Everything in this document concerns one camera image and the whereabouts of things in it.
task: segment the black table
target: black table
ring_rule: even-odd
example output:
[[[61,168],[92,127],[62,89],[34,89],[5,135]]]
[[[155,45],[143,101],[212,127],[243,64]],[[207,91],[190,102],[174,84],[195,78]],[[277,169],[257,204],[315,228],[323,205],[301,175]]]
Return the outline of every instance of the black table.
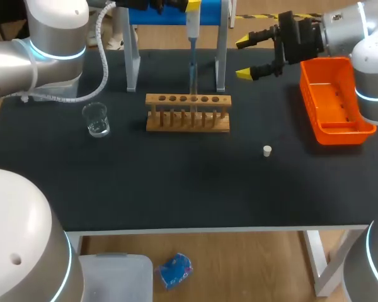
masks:
[[[378,131],[361,146],[323,147],[299,90],[299,67],[258,82],[235,70],[270,62],[271,50],[230,50],[231,133],[148,133],[145,95],[187,93],[187,51],[141,51],[137,93],[126,93],[123,54],[93,101],[111,134],[88,135],[84,104],[4,102],[0,168],[34,182],[66,231],[311,228],[366,225],[378,214]],[[80,95],[102,77],[88,52]],[[214,94],[214,52],[198,52],[198,91]],[[264,145],[271,157],[264,158]]]

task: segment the blue package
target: blue package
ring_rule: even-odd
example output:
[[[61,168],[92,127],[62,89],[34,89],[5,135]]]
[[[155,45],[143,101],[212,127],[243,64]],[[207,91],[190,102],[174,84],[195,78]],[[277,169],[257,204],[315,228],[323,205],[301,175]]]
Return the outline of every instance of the blue package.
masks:
[[[156,272],[161,276],[166,289],[171,289],[184,281],[192,272],[193,267],[189,258],[177,253],[163,266],[159,266]]]

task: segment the orange plastic basket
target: orange plastic basket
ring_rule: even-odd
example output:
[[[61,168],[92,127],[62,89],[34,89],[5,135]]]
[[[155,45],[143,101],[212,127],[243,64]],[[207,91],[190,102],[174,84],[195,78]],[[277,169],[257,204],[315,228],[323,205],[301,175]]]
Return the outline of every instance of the orange plastic basket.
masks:
[[[348,58],[301,63],[302,96],[316,140],[322,145],[359,145],[377,130],[363,120]]]

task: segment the test tube rack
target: test tube rack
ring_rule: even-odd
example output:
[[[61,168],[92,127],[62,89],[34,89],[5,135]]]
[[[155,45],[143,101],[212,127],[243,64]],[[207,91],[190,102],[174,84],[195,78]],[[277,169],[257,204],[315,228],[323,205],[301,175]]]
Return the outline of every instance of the test tube rack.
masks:
[[[229,132],[230,96],[147,94],[147,131]]]

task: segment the white bottle cap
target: white bottle cap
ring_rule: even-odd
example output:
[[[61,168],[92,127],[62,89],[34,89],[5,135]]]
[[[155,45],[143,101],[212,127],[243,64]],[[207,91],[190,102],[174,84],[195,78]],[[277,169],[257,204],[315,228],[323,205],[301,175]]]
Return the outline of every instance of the white bottle cap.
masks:
[[[269,157],[271,152],[272,152],[271,146],[264,146],[263,147],[263,156],[264,157]]]

